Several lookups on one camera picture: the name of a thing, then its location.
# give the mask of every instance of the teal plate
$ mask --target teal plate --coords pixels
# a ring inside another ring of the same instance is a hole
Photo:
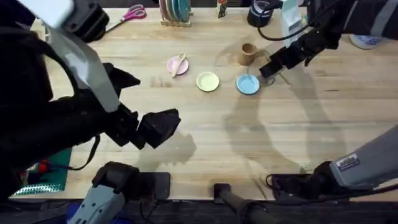
[[[176,21],[177,18],[175,17],[175,14],[173,11],[173,0],[166,0],[166,7],[167,7],[167,12],[169,12],[169,15],[170,15],[170,20]]]
[[[189,20],[189,0],[177,0],[180,18],[182,22]]]
[[[175,18],[178,21],[182,22],[181,16],[180,16],[180,12],[179,12],[179,9],[178,9],[178,0],[171,0],[171,1],[172,1],[173,13],[175,15]]]

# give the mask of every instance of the green cutting mat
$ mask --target green cutting mat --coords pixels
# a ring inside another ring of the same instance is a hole
[[[50,156],[47,160],[54,164],[69,165],[71,153],[72,149],[66,149]],[[67,183],[67,176],[68,171],[65,169],[54,170],[53,172],[43,175],[42,178],[46,179],[46,182],[26,185],[13,196],[64,191],[65,184]]]

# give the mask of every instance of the yellow plate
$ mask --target yellow plate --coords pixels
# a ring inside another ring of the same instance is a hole
[[[197,78],[197,86],[205,92],[215,91],[220,84],[220,79],[213,72],[203,72]]]

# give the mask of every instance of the pink scissors handle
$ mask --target pink scissors handle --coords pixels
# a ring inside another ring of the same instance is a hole
[[[136,4],[129,8],[127,13],[123,16],[123,21],[129,21],[131,19],[143,19],[147,16],[145,8],[142,4]]]

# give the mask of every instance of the dish rack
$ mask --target dish rack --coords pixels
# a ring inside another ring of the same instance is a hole
[[[174,26],[174,27],[191,27],[191,17],[193,16],[193,12],[192,12],[192,8],[191,8],[191,0],[189,0],[189,19],[187,22],[180,22],[178,20],[176,21],[170,21],[167,20],[165,18],[165,16],[162,13],[161,8],[160,9],[160,13],[162,15],[162,20],[160,22],[160,24],[162,24],[163,26]]]

